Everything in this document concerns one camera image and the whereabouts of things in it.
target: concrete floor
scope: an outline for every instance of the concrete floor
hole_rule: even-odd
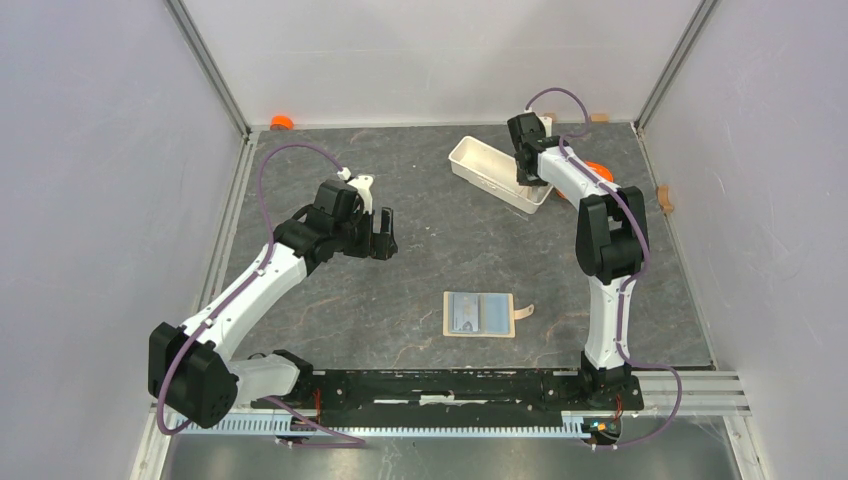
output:
[[[287,142],[323,146],[354,174],[374,175],[375,207],[394,209],[400,252],[386,262],[337,255],[271,308],[236,358],[285,348],[317,368],[576,367],[589,326],[588,285],[574,256],[576,211],[552,194],[527,215],[455,176],[448,153],[466,135],[512,152],[505,125],[263,132],[227,283],[266,240],[256,167]],[[647,200],[653,263],[635,287],[631,354],[708,365],[705,336],[630,126],[593,125],[572,144],[584,160],[610,168],[620,185],[640,187]],[[274,158],[263,183],[275,224],[311,203],[332,174],[324,158],[305,149]],[[533,303],[536,312],[517,322],[514,339],[444,337],[446,290],[513,293],[516,308]]]

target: cable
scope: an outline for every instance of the cable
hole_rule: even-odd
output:
[[[564,88],[552,87],[542,90],[541,92],[537,93],[533,98],[531,98],[529,102],[527,102],[526,108],[530,108],[530,105],[537,98],[541,97],[542,95],[548,92],[562,92],[571,96],[571,98],[573,98],[577,102],[577,104],[580,105],[581,110],[583,110],[584,116],[587,120],[586,128],[584,128],[584,130],[588,130],[588,114],[586,113],[586,107],[583,105],[583,102],[581,102],[577,98],[576,95],[569,92],[568,90],[565,90]],[[636,272],[635,274],[631,275],[627,280],[623,281],[618,291],[618,312],[615,329],[615,347],[618,350],[618,354],[621,356],[622,359],[624,359],[625,362],[629,363],[630,365],[636,368],[644,368],[650,370],[659,369],[670,372],[672,375],[674,375],[674,380],[677,382],[677,398],[674,401],[674,407],[672,407],[671,413],[668,415],[668,418],[666,418],[665,423],[663,423],[660,428],[645,435],[644,437],[629,440],[627,442],[620,443],[617,445],[599,445],[597,447],[602,450],[616,450],[621,447],[637,445],[644,441],[650,440],[665,431],[665,429],[667,429],[669,425],[671,425],[671,422],[674,420],[675,417],[677,417],[677,412],[678,410],[680,410],[680,402],[683,400],[683,381],[680,379],[680,374],[677,373],[677,370],[675,370],[674,367],[670,365],[665,365],[661,363],[637,362],[630,358],[627,353],[624,352],[624,348],[621,346],[622,330],[624,329],[624,303],[627,298],[624,292],[627,291],[628,285],[635,282],[639,277],[641,277],[645,274],[645,272],[648,271],[648,267],[651,265],[651,251],[648,249],[648,242],[647,240],[645,240],[645,234],[642,233],[642,228],[636,222],[636,217],[633,216],[633,212],[630,211],[630,207],[627,206],[627,202],[625,202],[624,199],[621,198],[618,192],[613,190],[613,188],[606,183],[606,180],[595,175],[595,173],[590,168],[588,168],[583,163],[583,161],[580,160],[579,157],[577,157],[577,154],[574,153],[574,149],[565,146],[564,136],[560,136],[559,138],[559,151],[562,156],[565,157],[565,159],[569,163],[571,163],[571,165],[574,166],[574,168],[579,170],[580,173],[582,173],[587,179],[592,181],[601,190],[607,192],[613,198],[613,200],[615,200],[615,203],[617,203],[618,207],[621,208],[621,210],[624,212],[624,216],[627,217],[627,221],[630,222],[630,226],[633,228],[633,232],[636,234],[636,238],[639,240],[639,246],[642,248],[642,257],[644,260],[644,265],[642,266],[642,269]]]
[[[536,99],[538,99],[542,95],[544,95],[546,93],[550,93],[550,92],[564,93],[564,94],[568,95],[569,97],[573,98],[574,101],[577,102],[577,106],[580,107],[580,111],[583,112],[583,130],[581,130],[580,133],[575,133],[575,134],[566,133],[564,135],[568,138],[578,138],[578,137],[582,137],[583,135],[586,135],[587,133],[589,133],[589,123],[590,123],[589,122],[589,112],[586,110],[586,105],[583,105],[583,102],[581,102],[580,99],[577,98],[577,95],[571,93],[570,91],[568,91],[564,88],[551,87],[551,88],[546,88],[546,89],[542,90],[541,92],[537,93],[536,95],[533,95],[533,98],[531,98],[530,101],[527,102],[527,105],[524,107],[524,110],[530,110],[530,106],[533,105],[533,102],[535,102]]]
[[[313,422],[312,420],[310,420],[309,418],[301,415],[300,413],[297,413],[297,411],[295,411],[295,409],[286,405],[281,400],[279,400],[277,397],[263,397],[262,399],[265,400],[265,401],[271,402],[274,405],[276,405],[276,406],[282,408],[283,410],[289,412],[289,414],[291,416],[300,420],[301,422],[305,423],[306,425],[314,428],[315,430],[318,430],[318,431],[324,432],[326,434],[332,435],[336,438],[341,438],[342,440],[348,441],[348,443],[294,443],[294,442],[289,442],[289,446],[291,446],[293,448],[295,448],[295,447],[296,448],[361,448],[361,447],[365,446],[365,440],[358,438],[358,437],[346,435],[344,433],[337,432],[335,430],[330,430],[329,428],[327,428],[323,425],[319,425],[319,424]]]
[[[329,160],[336,169],[341,172],[344,170],[344,167],[341,163],[339,163],[338,159],[334,157],[330,152],[324,150],[323,148],[312,145],[309,143],[288,143],[286,145],[282,145],[280,147],[271,150],[265,158],[262,159],[262,163],[259,164],[259,171],[256,174],[256,191],[257,197],[259,197],[259,210],[262,213],[262,218],[265,220],[265,228],[268,232],[268,248],[265,249],[265,256],[262,258],[262,261],[259,262],[259,266],[247,277],[244,281],[235,288],[229,295],[227,295],[221,303],[218,304],[212,312],[209,313],[209,316],[203,322],[198,325],[197,329],[188,337],[188,340],[183,343],[182,347],[177,351],[177,354],[174,356],[174,359],[171,360],[171,364],[168,366],[168,370],[165,372],[165,378],[162,380],[162,386],[159,388],[159,396],[156,398],[156,425],[159,427],[159,431],[165,435],[174,435],[181,431],[183,431],[186,427],[191,424],[191,421],[186,420],[180,425],[174,428],[168,428],[165,424],[165,398],[168,396],[168,388],[171,386],[171,380],[174,378],[174,374],[177,371],[177,367],[185,357],[186,352],[191,346],[194,344],[195,340],[197,340],[200,335],[209,327],[211,327],[215,319],[218,318],[218,315],[227,308],[227,306],[232,303],[236,297],[241,294],[251,283],[253,283],[256,278],[259,277],[260,272],[265,269],[268,265],[268,262],[271,261],[271,256],[274,254],[274,227],[271,225],[271,217],[268,215],[268,206],[265,204],[265,195],[262,191],[262,174],[265,172],[265,166],[268,164],[268,161],[271,160],[271,157],[276,155],[277,153],[286,150],[288,148],[301,147],[308,148],[314,152],[318,152],[324,156],[327,160]]]

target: plastic container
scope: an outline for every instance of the plastic container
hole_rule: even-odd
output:
[[[519,185],[515,159],[474,137],[463,138],[448,159],[453,173],[526,213],[536,213],[553,189]]]

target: metal beam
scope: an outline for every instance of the metal beam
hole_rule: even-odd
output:
[[[674,52],[671,54],[671,58],[668,59],[668,63],[666,63],[662,74],[660,74],[657,84],[654,85],[654,89],[648,95],[648,101],[642,107],[639,117],[634,122],[637,130],[644,129],[648,125],[648,122],[650,122],[651,117],[656,112],[669,86],[671,86],[671,83],[677,76],[680,66],[683,65],[686,57],[689,56],[689,51],[692,49],[692,46],[695,44],[695,41],[698,39],[704,25],[707,23],[718,3],[719,0],[701,0],[698,8],[695,9],[695,13],[689,20],[686,30],[683,31],[683,36],[680,37],[677,46],[674,48]]]
[[[232,92],[227,87],[227,82],[224,81],[224,77],[221,75],[221,71],[215,65],[215,60],[212,59],[209,49],[206,48],[206,44],[203,42],[203,38],[200,36],[200,32],[197,30],[194,21],[192,21],[185,4],[182,0],[165,0],[165,5],[174,17],[174,21],[177,23],[180,32],[182,32],[189,48],[191,48],[194,57],[197,59],[197,63],[200,64],[200,69],[203,70],[203,73],[206,75],[209,83],[212,84],[212,88],[224,105],[224,110],[227,111],[230,121],[233,122],[236,130],[246,140],[247,136],[250,135],[250,125],[248,125],[244,115],[242,115]]]

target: purple cable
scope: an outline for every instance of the purple cable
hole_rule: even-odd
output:
[[[586,110],[586,105],[583,105],[583,102],[581,102],[580,99],[577,98],[577,95],[569,92],[568,90],[566,90],[564,88],[551,87],[551,88],[546,88],[546,89],[542,90],[541,92],[537,93],[536,95],[533,95],[533,98],[531,98],[530,101],[527,102],[527,105],[524,107],[524,110],[530,110],[530,106],[533,105],[533,102],[535,102],[536,99],[538,99],[542,95],[544,95],[546,93],[550,93],[550,92],[564,93],[564,94],[568,95],[569,97],[573,98],[574,101],[577,102],[577,106],[580,107],[580,111],[583,112],[583,130],[581,130],[580,133],[576,133],[576,134],[573,134],[573,135],[568,134],[568,133],[566,133],[564,135],[568,138],[578,138],[578,137],[582,137],[583,135],[586,135],[587,133],[589,133],[589,112]]]
[[[348,443],[289,443],[290,446],[296,448],[361,448],[365,446],[365,440],[352,437],[350,435],[345,435],[344,433],[337,432],[335,430],[330,430],[329,428],[320,425],[316,422],[313,422],[309,418],[297,413],[293,408],[286,405],[276,397],[263,397],[263,400],[273,403],[274,405],[282,408],[283,410],[289,412],[291,416],[305,423],[306,425],[314,428],[315,430],[327,433],[336,438],[341,438],[342,440],[347,440]]]
[[[671,413],[666,418],[665,423],[663,423],[660,428],[654,430],[653,432],[645,435],[644,437],[640,437],[634,440],[629,440],[627,442],[618,443],[615,445],[596,445],[595,448],[600,450],[617,450],[622,447],[629,447],[632,445],[637,445],[644,441],[650,440],[669,427],[671,422],[677,416],[677,411],[680,410],[680,402],[683,401],[683,381],[680,379],[680,374],[677,373],[677,370],[670,365],[664,365],[661,363],[642,363],[637,362],[631,359],[625,352],[624,348],[621,346],[621,337],[624,330],[624,302],[626,300],[624,292],[627,290],[627,286],[631,283],[635,282],[639,277],[645,274],[648,271],[648,267],[651,265],[651,251],[648,249],[648,242],[645,240],[645,234],[642,232],[642,228],[639,227],[639,224],[636,222],[636,217],[633,216],[633,212],[630,211],[630,207],[627,206],[627,202],[621,198],[621,195],[618,194],[612,187],[603,182],[600,177],[596,176],[595,173],[588,168],[583,162],[577,161],[574,155],[568,153],[565,149],[565,139],[563,137],[559,138],[559,151],[565,159],[574,166],[577,170],[580,170],[580,173],[583,174],[587,179],[591,180],[595,183],[601,190],[610,194],[610,196],[615,200],[615,203],[618,204],[619,208],[624,212],[624,216],[627,217],[627,221],[630,222],[630,226],[633,227],[633,232],[636,233],[636,238],[639,240],[639,246],[642,247],[642,257],[644,258],[644,265],[642,269],[631,275],[627,280],[621,282],[621,287],[619,288],[618,293],[618,312],[616,319],[616,327],[615,327],[615,347],[618,350],[618,354],[624,359],[625,362],[636,368],[646,368],[646,369],[660,369],[665,370],[667,372],[671,372],[674,375],[674,380],[677,382],[677,399],[674,401],[674,407],[671,409]]]
[[[221,303],[218,304],[218,306],[215,307],[215,309],[212,310],[211,313],[209,313],[208,319],[210,320],[215,320],[216,318],[218,318],[218,315],[220,315],[221,312],[224,311],[224,309],[227,308],[227,306],[232,303],[232,301],[235,300],[236,297],[239,296],[239,294],[241,294],[241,292],[243,292],[248,286],[250,286],[251,283],[253,283],[254,280],[256,280],[256,278],[259,277],[259,272],[261,270],[264,270],[265,267],[268,266],[268,262],[271,261],[271,256],[274,254],[274,228],[271,226],[271,217],[268,214],[268,207],[265,204],[265,195],[262,192],[262,174],[265,173],[265,165],[268,164],[268,161],[271,160],[271,157],[287,148],[292,147],[308,148],[312,151],[318,152],[323,155],[327,160],[332,162],[339,172],[344,170],[342,164],[339,163],[336,157],[334,157],[330,152],[324,150],[323,148],[317,145],[312,145],[309,143],[288,143],[286,145],[277,147],[274,150],[271,150],[271,152],[268,153],[268,155],[266,155],[265,158],[262,159],[262,163],[259,164],[259,172],[257,172],[256,175],[256,191],[257,196],[259,197],[259,209],[262,212],[262,218],[265,220],[265,228],[268,231],[268,248],[266,249],[265,256],[262,258],[262,261],[259,263],[259,266],[256,268],[256,270],[254,270],[247,278],[245,278],[244,281],[238,287],[236,287],[235,290],[233,290],[229,295],[227,295],[227,297],[224,298],[224,300],[222,300]],[[186,352],[188,352],[188,349],[194,344],[194,342],[207,328],[209,328],[209,325],[207,325],[206,321],[203,321],[200,323],[200,325],[198,325],[194,333],[192,333],[191,336],[188,337],[188,340],[186,340],[185,343],[183,343],[182,347],[180,347],[180,349],[177,351],[177,354],[174,356],[174,359],[168,366],[168,371],[165,372],[165,378],[162,380],[162,386],[159,388],[159,396],[156,398],[156,425],[159,427],[159,431],[165,435],[177,434],[183,431],[191,424],[191,421],[186,420],[185,422],[181,423],[180,425],[174,428],[168,428],[168,426],[165,424],[165,398],[168,396],[168,389],[171,386],[171,380],[174,379],[174,374],[177,371],[177,366],[180,364],[180,362],[182,362],[183,357],[185,357]],[[272,398],[273,397],[267,397],[267,399],[269,399],[269,401],[271,401],[272,403],[281,406],[283,409],[287,410],[292,415],[303,420],[303,418],[299,414],[295,413],[288,405],[285,405],[283,402],[275,398],[273,400],[270,400]],[[325,433],[330,433],[331,435],[333,434],[332,431],[330,431],[329,429],[324,429],[324,427],[320,427],[319,430]],[[343,435],[341,433],[339,435],[348,440],[354,439],[354,437]],[[365,443],[365,441],[361,439],[355,440]],[[337,448],[345,448],[347,444],[329,445],[337,445]]]

